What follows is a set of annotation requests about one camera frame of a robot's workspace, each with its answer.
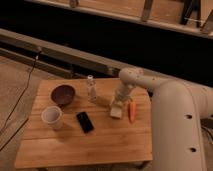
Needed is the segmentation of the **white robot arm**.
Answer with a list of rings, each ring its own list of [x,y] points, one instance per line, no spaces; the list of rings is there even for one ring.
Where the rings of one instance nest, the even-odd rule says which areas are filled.
[[[146,76],[141,68],[123,68],[115,104],[135,87],[151,98],[153,171],[207,171],[201,120],[213,114],[213,88],[178,78]]]

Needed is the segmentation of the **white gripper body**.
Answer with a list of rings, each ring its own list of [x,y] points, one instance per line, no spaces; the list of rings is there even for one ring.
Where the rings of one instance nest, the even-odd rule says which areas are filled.
[[[115,91],[114,101],[125,102],[130,98],[130,94],[134,89],[133,85],[121,83]]]

